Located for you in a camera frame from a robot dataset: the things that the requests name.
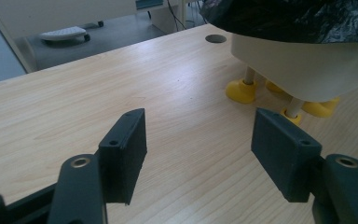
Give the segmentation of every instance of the yellow rubber foot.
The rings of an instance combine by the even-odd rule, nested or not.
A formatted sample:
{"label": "yellow rubber foot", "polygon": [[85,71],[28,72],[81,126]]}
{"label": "yellow rubber foot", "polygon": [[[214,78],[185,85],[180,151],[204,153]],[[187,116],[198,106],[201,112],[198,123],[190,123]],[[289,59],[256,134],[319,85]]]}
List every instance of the yellow rubber foot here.
{"label": "yellow rubber foot", "polygon": [[266,88],[269,91],[283,92],[283,90],[281,88],[279,88],[277,85],[275,85],[274,83],[272,83],[269,80],[266,80]]}
{"label": "yellow rubber foot", "polygon": [[226,86],[226,96],[235,102],[249,104],[255,100],[256,85],[255,81],[247,85],[243,79],[231,81]]}
{"label": "yellow rubber foot", "polygon": [[286,115],[286,108],[284,108],[282,111],[281,111],[281,114],[287,118],[288,120],[292,121],[292,123],[294,123],[295,125],[299,125],[300,124],[300,121],[301,121],[301,115],[300,114],[297,114],[297,116],[295,118],[289,118],[287,117]]}
{"label": "yellow rubber foot", "polygon": [[334,110],[339,102],[339,97],[334,98],[331,101],[323,103],[306,102],[302,109],[318,118],[328,118],[333,115]]}

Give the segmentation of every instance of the wooden table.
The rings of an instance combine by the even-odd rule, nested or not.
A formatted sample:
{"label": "wooden table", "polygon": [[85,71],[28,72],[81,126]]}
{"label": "wooden table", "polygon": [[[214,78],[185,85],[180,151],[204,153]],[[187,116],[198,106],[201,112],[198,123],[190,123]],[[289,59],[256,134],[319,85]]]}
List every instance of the wooden table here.
{"label": "wooden table", "polygon": [[[313,223],[311,202],[288,203],[250,148],[255,109],[279,111],[290,96],[259,80],[254,103],[230,101],[225,86],[245,70],[230,34],[204,25],[0,82],[0,194],[12,203],[54,183],[66,159],[94,153],[144,107],[148,154],[131,205],[107,205],[110,223]],[[300,127],[323,156],[358,158],[358,90]]]}

